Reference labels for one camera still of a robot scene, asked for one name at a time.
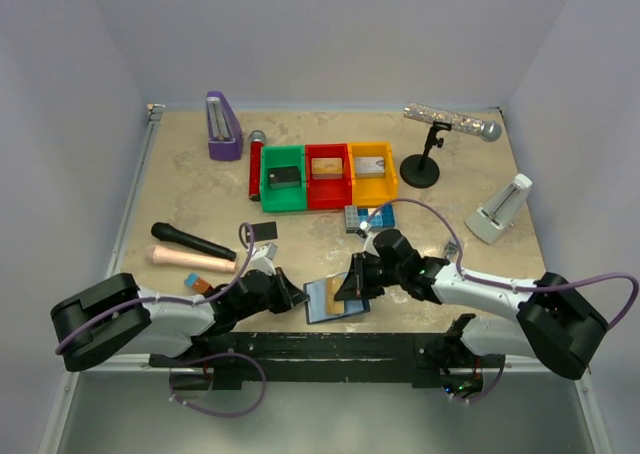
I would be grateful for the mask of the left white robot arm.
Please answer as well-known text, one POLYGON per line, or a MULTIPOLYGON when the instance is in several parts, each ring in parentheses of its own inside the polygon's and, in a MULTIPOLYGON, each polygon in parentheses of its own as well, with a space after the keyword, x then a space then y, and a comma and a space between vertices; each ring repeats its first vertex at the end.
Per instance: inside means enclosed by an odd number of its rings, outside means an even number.
POLYGON ((55 305, 55 353, 70 372, 93 368, 115 355, 150 354, 195 366, 207 354, 205 338, 232 331, 253 315, 286 313, 309 296, 277 268, 249 270, 230 284, 178 297, 140 287, 116 274, 55 305))

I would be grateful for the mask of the navy blue card holder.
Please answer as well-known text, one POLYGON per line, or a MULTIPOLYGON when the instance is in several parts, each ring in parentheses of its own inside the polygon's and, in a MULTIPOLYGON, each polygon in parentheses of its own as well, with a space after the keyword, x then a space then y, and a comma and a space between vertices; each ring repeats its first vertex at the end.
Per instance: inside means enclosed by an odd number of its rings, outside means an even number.
POLYGON ((368 300, 336 301, 334 299, 345 278, 346 274, 340 273, 304 284, 303 291, 308 296, 305 305, 308 325, 344 319, 370 311, 368 300))

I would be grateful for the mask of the black VIP card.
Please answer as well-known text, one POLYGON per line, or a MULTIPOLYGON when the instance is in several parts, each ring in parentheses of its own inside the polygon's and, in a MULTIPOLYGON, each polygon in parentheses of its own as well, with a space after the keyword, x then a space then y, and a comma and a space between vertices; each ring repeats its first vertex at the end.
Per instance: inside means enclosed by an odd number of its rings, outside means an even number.
POLYGON ((256 242, 270 241, 278 238, 278 228, 275 221, 254 223, 251 227, 256 242))

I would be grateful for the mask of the gold card from holder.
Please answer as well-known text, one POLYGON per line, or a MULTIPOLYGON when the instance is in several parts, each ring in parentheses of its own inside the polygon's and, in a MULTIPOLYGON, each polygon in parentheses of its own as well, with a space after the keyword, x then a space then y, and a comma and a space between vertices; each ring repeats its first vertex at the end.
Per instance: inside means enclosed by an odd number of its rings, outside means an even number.
POLYGON ((345 274, 337 274, 326 279, 325 283, 325 309, 329 316, 340 316, 346 311, 345 302, 335 299, 343 284, 345 274))

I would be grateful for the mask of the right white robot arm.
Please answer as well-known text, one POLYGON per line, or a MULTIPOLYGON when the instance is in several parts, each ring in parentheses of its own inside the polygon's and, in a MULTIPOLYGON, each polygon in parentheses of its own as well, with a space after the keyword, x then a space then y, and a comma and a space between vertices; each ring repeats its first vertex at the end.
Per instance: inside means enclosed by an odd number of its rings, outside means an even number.
POLYGON ((454 323, 445 352, 455 365, 467 366, 486 355, 524 356, 578 380, 608 331, 604 317, 556 274, 475 281, 446 259, 420 255, 397 229, 369 237, 367 247, 352 255, 335 300, 374 299, 398 286, 418 301, 492 314, 488 321, 471 315, 454 323))

